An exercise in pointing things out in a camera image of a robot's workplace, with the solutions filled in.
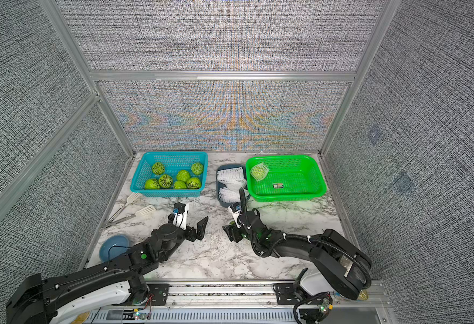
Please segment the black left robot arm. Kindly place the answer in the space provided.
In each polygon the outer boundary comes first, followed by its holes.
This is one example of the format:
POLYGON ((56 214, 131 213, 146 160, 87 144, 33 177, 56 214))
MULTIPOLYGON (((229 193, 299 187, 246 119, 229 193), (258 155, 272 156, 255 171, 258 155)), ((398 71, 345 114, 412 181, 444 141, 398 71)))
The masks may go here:
POLYGON ((72 323, 105 306, 146 303, 150 291, 145 274, 166 262, 184 241, 203 240, 208 220, 204 217, 194 228, 164 224, 121 255, 73 274, 26 278, 7 302, 7 323, 72 323))

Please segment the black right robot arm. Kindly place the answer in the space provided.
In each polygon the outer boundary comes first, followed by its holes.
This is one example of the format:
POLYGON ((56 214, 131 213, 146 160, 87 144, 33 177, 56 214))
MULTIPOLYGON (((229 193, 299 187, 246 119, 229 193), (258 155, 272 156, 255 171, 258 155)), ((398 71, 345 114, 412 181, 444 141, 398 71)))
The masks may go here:
POLYGON ((371 287, 371 259, 334 229, 313 236, 289 234, 268 228, 257 209, 243 209, 223 231, 231 242, 247 239, 262 259, 291 257, 311 262, 345 298, 356 300, 361 291, 371 287))

